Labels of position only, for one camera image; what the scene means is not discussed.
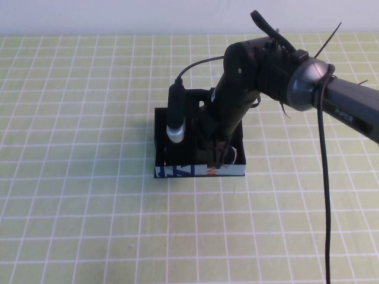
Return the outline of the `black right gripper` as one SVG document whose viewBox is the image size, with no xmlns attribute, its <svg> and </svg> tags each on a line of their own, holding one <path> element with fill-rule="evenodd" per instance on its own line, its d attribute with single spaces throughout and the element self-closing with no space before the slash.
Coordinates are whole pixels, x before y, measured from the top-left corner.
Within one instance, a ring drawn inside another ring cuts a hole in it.
<svg viewBox="0 0 379 284">
<path fill-rule="evenodd" d="M 196 95 L 204 105 L 196 124 L 195 162 L 219 169 L 237 126 L 250 108 L 259 105 L 261 93 L 221 78 L 215 88 L 197 89 Z"/>
</svg>

